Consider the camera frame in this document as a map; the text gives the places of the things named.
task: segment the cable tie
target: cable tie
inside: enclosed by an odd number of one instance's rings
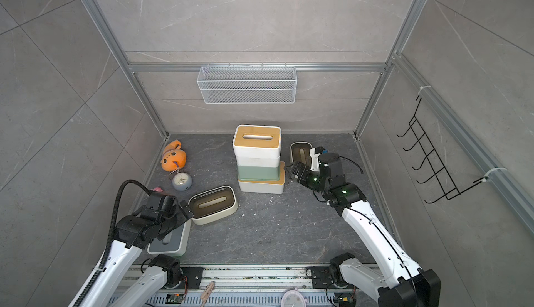
[[[506,168],[503,168],[501,166],[498,166],[498,167],[495,167],[495,168],[491,168],[490,170],[488,170],[487,173],[484,174],[484,179],[482,180],[483,182],[487,182],[488,181],[488,176],[495,170],[508,170]]]
[[[421,90],[423,90],[424,88],[430,88],[431,86],[421,86],[419,87],[419,91],[417,92],[417,96],[419,96],[419,94],[421,93]]]

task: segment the black metal hook rack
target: black metal hook rack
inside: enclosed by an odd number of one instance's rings
[[[416,137],[417,141],[416,141],[416,143],[414,143],[414,144],[413,144],[410,148],[408,148],[408,149],[406,149],[406,148],[403,147],[403,150],[404,150],[404,151],[410,151],[410,150],[412,150],[417,144],[419,144],[419,146],[421,147],[421,150],[423,151],[423,154],[424,154],[424,159],[423,159],[423,161],[421,162],[421,164],[419,165],[419,167],[418,167],[418,168],[412,167],[412,169],[413,169],[413,170],[420,170],[420,169],[423,167],[425,161],[428,161],[428,164],[430,165],[431,170],[432,170],[432,173],[433,173],[429,178],[427,178],[427,180],[425,180],[425,181],[423,181],[423,182],[419,182],[418,180],[416,180],[416,182],[419,183],[419,184],[424,184],[424,183],[430,181],[430,180],[432,179],[432,177],[436,177],[437,182],[438,182],[438,184],[439,184],[439,187],[441,188],[441,191],[442,191],[442,193],[443,193],[443,195],[442,195],[441,197],[438,197],[436,200],[431,201],[431,202],[428,202],[428,201],[426,201],[426,200],[425,200],[424,202],[427,203],[427,204],[433,204],[433,203],[437,202],[438,200],[440,200],[440,199],[443,198],[443,197],[445,197],[447,200],[451,200],[451,199],[453,199],[453,198],[455,198],[455,197],[458,197],[459,195],[461,195],[462,193],[466,192],[467,190],[470,190],[470,189],[474,188],[474,187],[477,186],[478,184],[480,184],[480,183],[482,183],[482,182],[485,182],[486,179],[487,179],[487,177],[482,177],[482,178],[479,178],[479,179],[477,179],[476,181],[474,181],[474,182],[473,182],[473,185],[471,185],[471,186],[468,187],[467,189],[465,189],[465,190],[463,190],[463,191],[460,191],[460,190],[458,189],[456,183],[455,183],[454,180],[452,179],[451,174],[449,173],[449,170],[447,170],[447,167],[445,166],[445,164],[444,164],[443,161],[441,160],[441,157],[439,156],[439,153],[438,153],[438,151],[436,150],[436,147],[434,147],[434,144],[432,143],[431,139],[430,139],[429,136],[427,135],[427,132],[424,130],[423,126],[421,125],[421,123],[420,123],[419,120],[417,119],[416,114],[417,114],[417,110],[419,109],[419,105],[421,104],[421,96],[419,96],[419,95],[417,96],[417,98],[416,98],[416,102],[417,102],[416,110],[415,110],[415,112],[413,113],[413,117],[410,119],[410,122],[408,123],[408,125],[410,125],[410,126],[408,127],[408,129],[406,130],[406,132],[404,132],[404,134],[403,134],[402,136],[400,136],[400,135],[397,134],[397,137],[404,137],[405,135],[408,134],[408,132],[409,132],[410,130],[412,131],[412,133],[413,133],[413,135]],[[417,136],[415,130],[413,129],[413,125],[414,125],[415,123],[417,123],[418,126],[419,126],[419,127],[421,128],[421,130],[423,131],[423,134],[422,134],[421,136],[419,136],[419,137]],[[421,140],[422,140],[424,137],[426,137],[426,139],[428,140],[428,142],[431,144],[431,147],[432,147],[432,150],[429,151],[428,153],[426,152],[426,150],[424,150],[424,147],[423,147],[423,145],[421,144]],[[436,154],[436,156],[437,156],[437,158],[439,159],[439,162],[440,162],[440,164],[441,164],[441,168],[439,168],[438,170],[436,170],[437,167],[434,167],[434,166],[432,165],[431,160],[429,159],[429,156],[430,156],[430,154],[432,154],[432,153],[435,153],[435,154]],[[441,171],[445,171],[445,173],[446,173],[447,176],[449,177],[450,181],[452,182],[453,188],[452,188],[451,190],[449,190],[449,191],[445,191],[445,189],[444,189],[444,187],[443,187],[443,184],[442,184],[441,181],[439,180],[438,174],[439,174]],[[452,194],[453,191],[456,191],[456,194],[455,194],[454,196],[450,197],[450,194]]]

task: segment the orange plush toy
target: orange plush toy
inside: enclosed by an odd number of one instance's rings
[[[185,165],[185,152],[181,150],[182,143],[174,140],[164,148],[163,159],[161,160],[161,167],[165,171],[174,171],[182,169]]]

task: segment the alarm clock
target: alarm clock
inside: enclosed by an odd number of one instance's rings
[[[185,191],[191,187],[193,179],[188,173],[178,172],[172,179],[172,187],[178,191]]]

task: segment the white wire mesh basket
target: white wire mesh basket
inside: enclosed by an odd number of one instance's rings
[[[297,71],[284,65],[205,66],[197,83],[206,104],[294,103]]]

